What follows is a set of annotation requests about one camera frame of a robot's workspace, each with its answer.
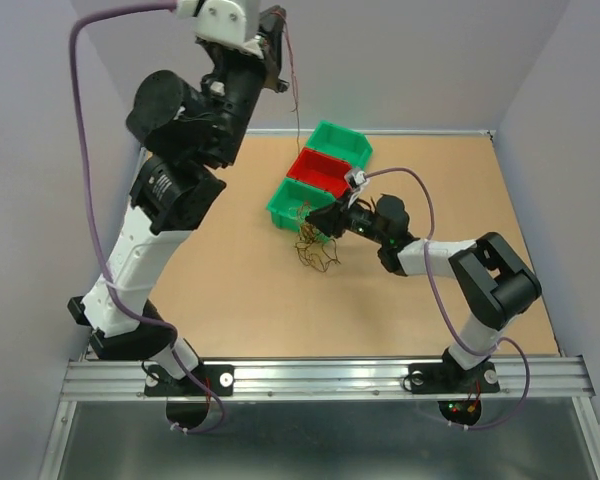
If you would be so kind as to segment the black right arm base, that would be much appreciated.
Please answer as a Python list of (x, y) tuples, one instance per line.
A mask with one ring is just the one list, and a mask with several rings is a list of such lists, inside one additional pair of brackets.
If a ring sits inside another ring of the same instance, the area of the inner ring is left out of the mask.
[(498, 393), (500, 385), (493, 363), (484, 361), (469, 370), (450, 362), (417, 362), (408, 365), (402, 386), (414, 395)]

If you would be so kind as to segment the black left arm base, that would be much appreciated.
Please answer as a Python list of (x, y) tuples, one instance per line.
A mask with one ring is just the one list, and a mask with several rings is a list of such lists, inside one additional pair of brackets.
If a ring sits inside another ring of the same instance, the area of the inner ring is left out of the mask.
[[(145, 373), (144, 395), (147, 397), (203, 397), (207, 392), (187, 376), (174, 379), (159, 365), (141, 364)], [(198, 381), (219, 397), (233, 395), (235, 368), (230, 364), (206, 362), (192, 372)]]

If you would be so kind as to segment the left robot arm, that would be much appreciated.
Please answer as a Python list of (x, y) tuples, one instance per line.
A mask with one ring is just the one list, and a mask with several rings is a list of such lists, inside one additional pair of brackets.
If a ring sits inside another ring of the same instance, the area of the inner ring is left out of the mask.
[(198, 86), (159, 70), (138, 87), (126, 126), (149, 156), (133, 180), (112, 250), (96, 250), (98, 279), (70, 299), (68, 310), (91, 329), (98, 358), (153, 361), (171, 386), (190, 394), (202, 384), (201, 359), (159, 316), (150, 294), (224, 190), (215, 170), (235, 162), (261, 92), (288, 88), (280, 76), (287, 13), (256, 1), (142, 1), (77, 20), (70, 41), (88, 25), (159, 11), (191, 22), (213, 67)]

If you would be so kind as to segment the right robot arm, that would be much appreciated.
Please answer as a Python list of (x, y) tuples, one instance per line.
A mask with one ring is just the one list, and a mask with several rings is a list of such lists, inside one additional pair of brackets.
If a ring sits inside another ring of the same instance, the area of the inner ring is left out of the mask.
[(421, 372), (425, 382), (452, 390), (471, 384), (509, 323), (542, 295), (539, 280), (502, 235), (489, 232), (460, 242), (418, 238), (409, 232), (404, 202), (393, 195), (381, 196), (370, 207), (345, 194), (309, 213), (306, 222), (330, 238), (349, 231), (378, 244), (380, 263), (392, 274), (425, 275), (431, 283), (437, 277), (457, 282), (470, 315), (462, 330), (452, 334), (454, 341), (439, 369)]

